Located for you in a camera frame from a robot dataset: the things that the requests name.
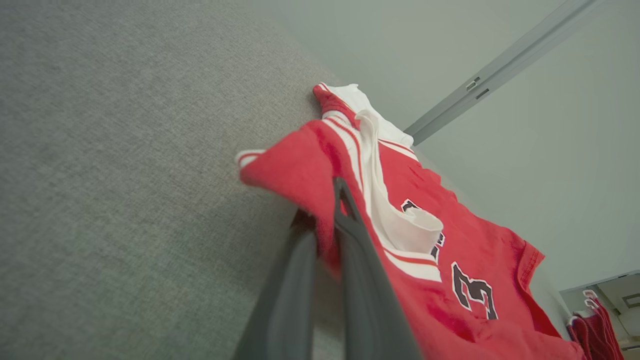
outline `gray sofa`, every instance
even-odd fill
[[[233,4],[0,13],[0,359],[227,359],[294,207],[234,155],[340,85]],[[338,359],[337,285],[314,355]]]

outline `white wall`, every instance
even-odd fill
[[[247,0],[400,129],[563,0]]]
[[[640,267],[640,1],[612,2],[418,146],[560,290]]]

